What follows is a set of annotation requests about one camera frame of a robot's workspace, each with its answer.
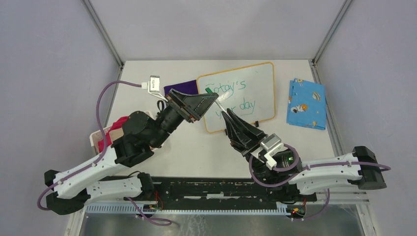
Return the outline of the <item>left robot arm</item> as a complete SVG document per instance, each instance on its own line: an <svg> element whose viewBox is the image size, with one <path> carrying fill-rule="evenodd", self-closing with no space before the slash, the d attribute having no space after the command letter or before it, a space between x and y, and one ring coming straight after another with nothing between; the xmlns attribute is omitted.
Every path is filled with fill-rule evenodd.
<svg viewBox="0 0 417 236"><path fill-rule="evenodd" d="M115 179L112 176L150 158L183 121L200 120L217 98L214 92L190 95L172 89L166 96L167 107L156 118L142 111L133 112L122 124L122 136L99 155L70 170L49 170L44 174L51 189L46 197L47 209L67 215L112 198L151 199L154 186L149 174Z"/></svg>

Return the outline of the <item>white plastic basket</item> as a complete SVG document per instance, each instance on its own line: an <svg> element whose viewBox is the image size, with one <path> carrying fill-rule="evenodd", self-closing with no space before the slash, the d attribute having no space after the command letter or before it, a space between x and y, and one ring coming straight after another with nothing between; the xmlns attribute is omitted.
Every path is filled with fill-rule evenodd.
<svg viewBox="0 0 417 236"><path fill-rule="evenodd" d="M153 115L153 113L152 112L150 112L150 111L145 111L145 113L147 114L147 115L149 115L151 118L155 118L155 116ZM105 134L107 134L108 133L108 131L110 130L110 128L112 127L112 125L110 125L110 126L107 126L107 127L105 127L104 128L104 132L105 132ZM91 148L92 148L92 152L93 152L93 154L95 154L95 155L98 155L99 154L99 146L98 146L98 142L99 141L101 141L103 138L102 138L102 135L101 135L101 132L100 132L100 130L98 130L98 131L95 131L95 132L93 132L93 133L91 133L90 134L90 136L89 136L89 140L90 140L90 145L91 145Z"/></svg>

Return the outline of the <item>green capped whiteboard marker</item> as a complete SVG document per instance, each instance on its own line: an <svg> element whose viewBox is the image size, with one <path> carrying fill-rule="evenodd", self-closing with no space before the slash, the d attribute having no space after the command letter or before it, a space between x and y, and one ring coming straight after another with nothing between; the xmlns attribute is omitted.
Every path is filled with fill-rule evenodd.
<svg viewBox="0 0 417 236"><path fill-rule="evenodd" d="M221 104L221 102L218 99L216 99L215 103L222 112L227 113L227 109Z"/></svg>

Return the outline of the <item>blue patterned cloth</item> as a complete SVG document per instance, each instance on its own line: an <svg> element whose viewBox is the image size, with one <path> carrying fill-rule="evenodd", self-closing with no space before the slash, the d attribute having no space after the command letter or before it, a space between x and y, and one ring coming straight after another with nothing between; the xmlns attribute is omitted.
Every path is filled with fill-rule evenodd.
<svg viewBox="0 0 417 236"><path fill-rule="evenodd" d="M325 86L298 78L291 80L286 122L294 126L325 130Z"/></svg>

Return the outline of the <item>beige cloth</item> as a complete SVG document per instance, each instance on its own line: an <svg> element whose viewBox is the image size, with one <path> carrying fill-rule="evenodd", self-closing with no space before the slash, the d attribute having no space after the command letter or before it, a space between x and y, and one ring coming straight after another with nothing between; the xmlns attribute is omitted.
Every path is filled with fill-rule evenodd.
<svg viewBox="0 0 417 236"><path fill-rule="evenodd" d="M109 134L111 143L113 143L115 140L121 138L124 135L124 132L122 128L119 128L119 129L114 129L114 130L109 131L108 134Z"/></svg>

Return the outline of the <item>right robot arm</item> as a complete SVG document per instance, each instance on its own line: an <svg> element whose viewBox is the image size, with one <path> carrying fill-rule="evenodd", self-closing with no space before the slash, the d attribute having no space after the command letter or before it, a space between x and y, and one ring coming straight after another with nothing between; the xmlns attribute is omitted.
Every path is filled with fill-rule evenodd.
<svg viewBox="0 0 417 236"><path fill-rule="evenodd" d="M333 187L355 185L359 190L378 190L387 186L383 172L391 167L378 163L375 153L365 146L333 158L303 162L296 149L275 133L249 124L231 109L221 113L230 145L248 161L254 182L284 190L291 201Z"/></svg>

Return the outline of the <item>yellow framed whiteboard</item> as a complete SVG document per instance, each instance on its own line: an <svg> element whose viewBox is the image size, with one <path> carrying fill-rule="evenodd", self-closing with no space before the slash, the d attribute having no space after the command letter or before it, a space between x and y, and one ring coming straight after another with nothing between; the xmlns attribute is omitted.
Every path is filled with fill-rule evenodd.
<svg viewBox="0 0 417 236"><path fill-rule="evenodd" d="M219 95L224 109L231 109L249 123L276 116L275 73L272 62L202 75L197 78L199 93L206 89Z"/></svg>

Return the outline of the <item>red cloth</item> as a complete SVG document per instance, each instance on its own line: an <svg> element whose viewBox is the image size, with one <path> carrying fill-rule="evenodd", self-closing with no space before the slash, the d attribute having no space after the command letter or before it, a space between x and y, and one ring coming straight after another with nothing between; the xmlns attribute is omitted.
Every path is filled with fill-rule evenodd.
<svg viewBox="0 0 417 236"><path fill-rule="evenodd" d="M111 126L104 128L107 146L110 146L115 140L123 136L122 125L127 121L128 116L120 117ZM103 136L98 130L90 135L90 143L94 147L95 153L99 154L104 149Z"/></svg>

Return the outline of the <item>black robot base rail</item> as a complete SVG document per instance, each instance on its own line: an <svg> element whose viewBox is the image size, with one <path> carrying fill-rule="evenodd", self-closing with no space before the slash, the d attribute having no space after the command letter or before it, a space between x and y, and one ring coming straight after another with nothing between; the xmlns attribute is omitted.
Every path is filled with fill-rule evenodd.
<svg viewBox="0 0 417 236"><path fill-rule="evenodd" d="M266 188L250 178L152 177L153 193L135 201L162 201L163 210L272 210L278 203L315 202L296 187Z"/></svg>

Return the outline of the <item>purple cloth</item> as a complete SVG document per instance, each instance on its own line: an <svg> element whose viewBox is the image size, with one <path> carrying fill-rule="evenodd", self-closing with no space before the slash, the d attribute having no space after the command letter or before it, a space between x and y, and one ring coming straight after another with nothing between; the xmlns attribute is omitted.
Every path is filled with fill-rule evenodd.
<svg viewBox="0 0 417 236"><path fill-rule="evenodd" d="M196 80L167 85L164 87L164 95L167 95L171 89L191 95L199 93Z"/></svg>

